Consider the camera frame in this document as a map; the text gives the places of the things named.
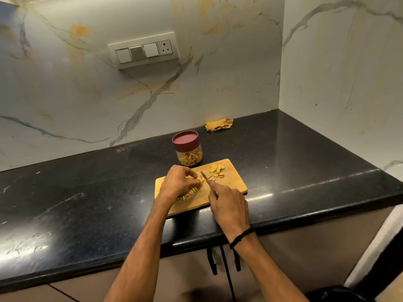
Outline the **person's left hand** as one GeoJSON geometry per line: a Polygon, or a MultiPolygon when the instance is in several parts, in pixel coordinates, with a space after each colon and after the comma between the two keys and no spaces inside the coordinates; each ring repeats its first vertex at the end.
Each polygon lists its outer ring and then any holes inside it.
{"type": "Polygon", "coordinates": [[[183,166],[173,165],[170,168],[158,194],[159,199],[164,199],[165,202],[170,205],[172,205],[178,197],[183,196],[183,194],[180,194],[180,167],[183,166]]]}

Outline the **person's right hand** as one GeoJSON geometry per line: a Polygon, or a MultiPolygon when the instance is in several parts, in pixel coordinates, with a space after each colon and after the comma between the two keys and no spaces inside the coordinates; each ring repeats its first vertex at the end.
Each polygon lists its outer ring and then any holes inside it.
{"type": "Polygon", "coordinates": [[[250,227],[248,203],[237,189],[209,180],[218,195],[215,208],[211,208],[214,219],[229,243],[250,227]]]}

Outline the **kitchen knife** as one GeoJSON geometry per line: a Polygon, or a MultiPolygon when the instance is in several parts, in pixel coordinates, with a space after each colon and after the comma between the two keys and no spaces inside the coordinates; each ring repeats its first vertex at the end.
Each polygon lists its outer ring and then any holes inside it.
{"type": "Polygon", "coordinates": [[[207,182],[207,184],[209,185],[210,190],[211,190],[212,192],[214,192],[215,198],[218,198],[217,193],[215,192],[215,190],[213,189],[213,187],[211,186],[211,184],[210,184],[210,182],[209,182],[209,178],[205,175],[205,173],[204,173],[203,171],[200,171],[200,174],[202,175],[202,177],[204,178],[204,180],[205,180],[205,181],[207,182]]]}

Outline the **pile of cut ginger strips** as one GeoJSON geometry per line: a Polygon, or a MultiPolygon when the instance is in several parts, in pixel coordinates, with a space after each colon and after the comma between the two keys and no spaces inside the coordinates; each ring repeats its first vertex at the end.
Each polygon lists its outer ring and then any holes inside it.
{"type": "Polygon", "coordinates": [[[201,183],[202,183],[201,186],[190,189],[188,193],[184,194],[183,196],[178,197],[177,201],[186,201],[188,198],[192,197],[193,195],[195,195],[201,191],[205,178],[203,176],[198,176],[197,179],[199,181],[201,181],[201,183]]]}

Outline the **person's left forearm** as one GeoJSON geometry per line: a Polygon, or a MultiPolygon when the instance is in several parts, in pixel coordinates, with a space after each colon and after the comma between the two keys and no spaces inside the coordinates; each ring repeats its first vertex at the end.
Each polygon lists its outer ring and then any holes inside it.
{"type": "Polygon", "coordinates": [[[103,302],[153,302],[164,225],[177,196],[161,193],[103,302]]]}

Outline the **person's right forearm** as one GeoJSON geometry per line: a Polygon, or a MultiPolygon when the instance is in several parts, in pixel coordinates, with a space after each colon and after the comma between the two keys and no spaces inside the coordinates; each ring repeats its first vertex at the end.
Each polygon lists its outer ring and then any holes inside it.
{"type": "Polygon", "coordinates": [[[255,233],[245,236],[234,249],[253,273],[266,302],[309,302],[273,261],[255,233]]]}

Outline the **bunch of yellow sticks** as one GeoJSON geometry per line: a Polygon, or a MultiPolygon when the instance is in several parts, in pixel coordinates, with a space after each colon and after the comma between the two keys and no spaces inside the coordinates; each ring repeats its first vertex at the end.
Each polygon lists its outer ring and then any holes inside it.
{"type": "Polygon", "coordinates": [[[191,152],[176,152],[176,154],[180,164],[186,167],[194,166],[200,163],[203,159],[203,153],[199,150],[191,152]]]}

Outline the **wooden cutting board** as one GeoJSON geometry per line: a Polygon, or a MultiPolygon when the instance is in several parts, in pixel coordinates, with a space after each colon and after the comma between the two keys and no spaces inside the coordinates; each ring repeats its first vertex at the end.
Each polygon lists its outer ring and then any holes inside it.
{"type": "MultiPolygon", "coordinates": [[[[232,189],[237,189],[237,190],[239,190],[239,192],[241,192],[243,194],[247,193],[247,187],[246,187],[244,181],[242,180],[239,173],[237,172],[234,165],[232,164],[232,162],[229,159],[224,159],[224,160],[216,161],[213,163],[225,165],[225,170],[224,170],[225,177],[216,178],[215,182],[225,185],[225,186],[229,186],[232,189]]],[[[198,176],[201,176],[200,171],[203,171],[205,173],[205,175],[207,176],[209,174],[209,167],[213,163],[195,167],[194,171],[198,174],[198,176]]],[[[209,190],[210,190],[209,185],[207,184],[206,181],[204,181],[203,187],[199,193],[188,198],[186,201],[175,200],[167,217],[172,217],[179,213],[184,213],[186,211],[191,211],[191,210],[209,206],[209,198],[208,198],[209,190]]]]}

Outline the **heap of ginger slices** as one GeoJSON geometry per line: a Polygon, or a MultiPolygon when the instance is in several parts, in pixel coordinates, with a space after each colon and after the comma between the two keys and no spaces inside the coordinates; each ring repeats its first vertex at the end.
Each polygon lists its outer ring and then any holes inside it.
{"type": "Polygon", "coordinates": [[[207,179],[215,181],[216,178],[224,178],[225,177],[225,165],[213,163],[209,167],[209,174],[207,175],[207,179]]]}

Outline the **glass jar with maroon lid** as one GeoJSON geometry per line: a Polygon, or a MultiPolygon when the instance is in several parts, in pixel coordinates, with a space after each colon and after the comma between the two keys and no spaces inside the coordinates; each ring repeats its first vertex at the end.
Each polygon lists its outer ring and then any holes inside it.
{"type": "Polygon", "coordinates": [[[194,130],[182,131],[172,138],[176,152],[202,151],[199,134],[194,130]]]}

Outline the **black thread wristband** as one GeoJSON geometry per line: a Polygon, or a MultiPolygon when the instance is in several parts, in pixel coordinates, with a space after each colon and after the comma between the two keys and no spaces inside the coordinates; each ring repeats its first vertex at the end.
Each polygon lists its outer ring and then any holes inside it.
{"type": "Polygon", "coordinates": [[[242,232],[241,234],[239,234],[238,236],[236,236],[234,238],[234,240],[229,244],[230,249],[233,250],[235,248],[235,246],[247,235],[254,233],[255,230],[251,227],[249,227],[247,230],[245,230],[244,232],[242,232]]]}

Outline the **yellow cloth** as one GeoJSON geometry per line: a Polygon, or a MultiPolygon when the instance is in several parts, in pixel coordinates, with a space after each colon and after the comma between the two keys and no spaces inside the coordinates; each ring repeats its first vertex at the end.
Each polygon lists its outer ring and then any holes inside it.
{"type": "Polygon", "coordinates": [[[217,121],[209,121],[204,124],[208,132],[230,129],[233,125],[234,119],[224,118],[217,121]]]}

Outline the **beige cabinet door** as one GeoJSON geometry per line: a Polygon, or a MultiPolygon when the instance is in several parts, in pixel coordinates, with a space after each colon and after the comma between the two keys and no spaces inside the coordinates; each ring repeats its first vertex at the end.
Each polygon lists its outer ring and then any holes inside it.
{"type": "Polygon", "coordinates": [[[308,293],[335,285],[355,287],[369,273],[387,235],[394,207],[261,235],[259,241],[291,281],[308,293]]]}
{"type": "MultiPolygon", "coordinates": [[[[206,249],[160,259],[154,302],[232,302],[220,247],[212,248],[212,257],[216,275],[206,249]]],[[[112,269],[51,286],[79,302],[101,302],[119,271],[112,269]]]]}

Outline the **black bin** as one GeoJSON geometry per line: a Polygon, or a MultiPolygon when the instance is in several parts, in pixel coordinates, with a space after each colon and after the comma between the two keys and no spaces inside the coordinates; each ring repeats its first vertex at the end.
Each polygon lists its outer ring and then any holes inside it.
{"type": "Polygon", "coordinates": [[[310,302],[376,302],[341,285],[316,289],[305,296],[310,302]]]}

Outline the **white wall switch panel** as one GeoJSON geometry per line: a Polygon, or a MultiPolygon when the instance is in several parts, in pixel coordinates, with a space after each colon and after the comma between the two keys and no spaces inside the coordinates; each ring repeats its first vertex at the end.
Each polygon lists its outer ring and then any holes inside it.
{"type": "Polygon", "coordinates": [[[108,50],[118,70],[179,58],[174,32],[109,44],[108,50]]]}

